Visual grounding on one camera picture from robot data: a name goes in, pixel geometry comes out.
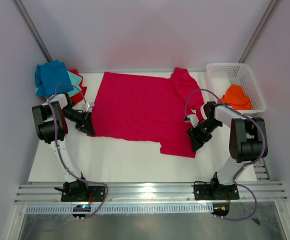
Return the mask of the magenta t shirt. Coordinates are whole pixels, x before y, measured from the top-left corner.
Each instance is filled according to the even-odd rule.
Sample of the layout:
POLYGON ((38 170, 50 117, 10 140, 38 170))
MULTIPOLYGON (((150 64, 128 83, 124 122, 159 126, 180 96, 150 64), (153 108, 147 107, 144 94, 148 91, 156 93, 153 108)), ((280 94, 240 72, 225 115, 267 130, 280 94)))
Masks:
POLYGON ((95 136, 160 143, 162 154, 194 158, 184 118, 203 118, 198 89, 184 68, 169 78, 105 72, 91 112, 95 136))

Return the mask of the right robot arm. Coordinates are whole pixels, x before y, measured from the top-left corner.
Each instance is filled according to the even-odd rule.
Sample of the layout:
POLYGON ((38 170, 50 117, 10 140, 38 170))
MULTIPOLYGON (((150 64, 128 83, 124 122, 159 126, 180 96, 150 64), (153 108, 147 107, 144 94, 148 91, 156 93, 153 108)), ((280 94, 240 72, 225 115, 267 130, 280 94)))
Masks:
POLYGON ((200 200, 238 200, 237 178, 247 166, 268 154, 265 121, 251 118, 236 111, 229 105, 209 101, 203 106, 205 120, 195 114, 187 115, 185 122, 191 123, 187 134, 193 152, 201 149, 212 139, 213 131, 222 126, 230 129, 229 158, 223 167, 214 173, 210 182, 195 181, 193 194, 200 200))

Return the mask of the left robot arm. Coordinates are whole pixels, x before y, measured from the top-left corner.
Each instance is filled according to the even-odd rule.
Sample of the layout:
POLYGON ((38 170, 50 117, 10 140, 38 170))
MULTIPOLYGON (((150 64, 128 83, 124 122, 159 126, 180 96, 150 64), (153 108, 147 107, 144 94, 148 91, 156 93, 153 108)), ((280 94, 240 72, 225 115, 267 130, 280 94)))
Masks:
POLYGON ((62 193, 63 202, 84 201, 90 195, 86 179, 68 151, 66 120, 75 123, 75 129, 79 132, 95 135, 91 120, 94 103, 85 101, 82 109, 74 109, 74 105, 67 93, 60 93, 32 107, 37 136, 53 150, 63 172, 63 187, 55 188, 62 193))

